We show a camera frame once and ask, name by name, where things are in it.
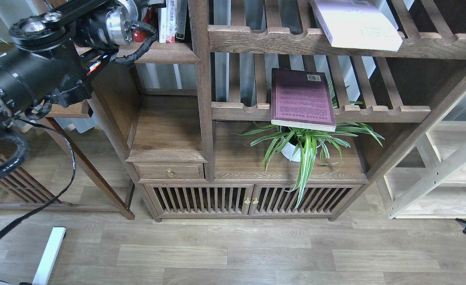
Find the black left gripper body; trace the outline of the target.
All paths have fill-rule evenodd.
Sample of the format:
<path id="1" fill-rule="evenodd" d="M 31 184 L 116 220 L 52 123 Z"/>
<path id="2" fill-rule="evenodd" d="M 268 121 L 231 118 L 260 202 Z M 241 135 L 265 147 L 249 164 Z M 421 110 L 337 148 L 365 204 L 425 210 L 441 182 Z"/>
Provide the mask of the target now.
<path id="1" fill-rule="evenodd" d="M 165 8 L 166 0 L 117 0 L 116 18 L 119 21 L 140 21 L 143 11 L 150 7 Z"/>

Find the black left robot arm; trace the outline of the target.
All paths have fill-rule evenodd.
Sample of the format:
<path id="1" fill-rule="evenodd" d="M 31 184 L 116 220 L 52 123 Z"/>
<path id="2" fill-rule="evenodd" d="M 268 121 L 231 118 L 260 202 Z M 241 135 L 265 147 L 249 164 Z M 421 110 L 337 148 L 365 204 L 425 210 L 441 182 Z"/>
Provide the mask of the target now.
<path id="1" fill-rule="evenodd" d="M 109 63 L 129 65 L 158 40 L 142 21 L 160 0 L 70 0 L 10 28 L 15 49 L 0 55 L 0 180 L 25 161 L 29 142 L 12 130 L 37 121 L 53 104 L 90 99 L 92 79 Z"/>

